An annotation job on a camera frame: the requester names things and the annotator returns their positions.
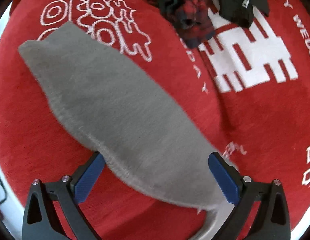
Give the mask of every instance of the blue gripper pad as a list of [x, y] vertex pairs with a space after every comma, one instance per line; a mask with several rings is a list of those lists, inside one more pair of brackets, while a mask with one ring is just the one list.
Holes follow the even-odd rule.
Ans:
[[98, 154], [74, 186], [74, 200], [77, 204], [87, 199], [104, 166], [104, 157]]
[[239, 203], [240, 190], [236, 185], [235, 181], [228, 174], [225, 167], [221, 164], [221, 162], [213, 153], [210, 154], [208, 157], [208, 166], [228, 203], [237, 205]]

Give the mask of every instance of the black cloth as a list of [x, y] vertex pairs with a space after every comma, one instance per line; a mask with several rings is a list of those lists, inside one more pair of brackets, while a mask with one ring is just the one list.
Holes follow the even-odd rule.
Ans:
[[219, 0], [219, 15], [230, 22], [246, 28], [251, 26], [254, 19], [253, 5], [266, 16], [269, 15], [267, 0], [249, 0], [247, 8], [243, 6], [243, 1], [244, 0]]

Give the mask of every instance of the red fabric surface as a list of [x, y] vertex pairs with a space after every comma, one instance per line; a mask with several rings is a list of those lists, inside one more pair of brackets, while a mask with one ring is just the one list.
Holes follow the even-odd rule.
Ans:
[[[21, 202], [25, 203], [34, 178], [44, 182], [60, 179], [91, 154], [54, 118], [44, 93], [17, 51], [26, 40], [44, 39], [71, 19], [95, 38], [106, 43], [113, 41], [116, 49], [135, 48], [134, 53], [127, 50], [124, 54], [174, 97], [203, 135], [219, 151], [225, 151], [243, 175], [262, 182], [280, 179], [294, 228], [310, 206], [310, 182], [302, 185], [303, 174], [310, 169], [306, 152], [310, 146], [310, 49], [301, 36], [301, 29], [305, 28], [310, 37], [310, 17], [298, 0], [288, 0], [293, 8], [285, 7], [287, 0], [268, 1], [268, 25], [282, 38], [298, 77], [291, 79], [281, 65], [286, 80], [277, 82], [274, 71], [266, 66], [270, 80], [246, 88], [243, 77], [235, 71], [243, 90], [225, 92], [216, 83], [216, 70], [221, 67], [206, 52], [184, 47], [173, 27], [145, 0], [21, 0], [0, 41], [0, 164]], [[114, 18], [110, 17], [112, 10], [117, 18], [126, 12], [127, 22], [132, 13], [132, 33], [119, 23], [119, 38]], [[302, 21], [299, 27], [293, 20], [295, 15]], [[263, 28], [267, 24], [255, 23], [265, 34]], [[98, 32], [103, 28], [110, 30], [108, 34]], [[235, 25], [226, 24], [217, 33], [230, 30], [241, 32]], [[243, 32], [253, 46], [254, 35], [249, 30]], [[149, 41], [148, 51], [145, 43]], [[221, 36], [214, 41], [223, 51]], [[270, 44], [265, 44], [255, 49], [256, 60], [269, 51]], [[217, 53], [207, 43], [205, 46], [210, 56]], [[248, 55], [244, 51], [243, 56], [238, 47], [234, 45], [250, 70], [254, 66], [247, 66]], [[281, 60], [276, 53], [270, 52], [270, 62], [272, 57]], [[119, 181], [107, 168], [81, 207], [96, 231], [109, 240], [187, 239], [201, 227], [205, 216], [204, 212], [197, 215], [194, 209], [144, 196]]]

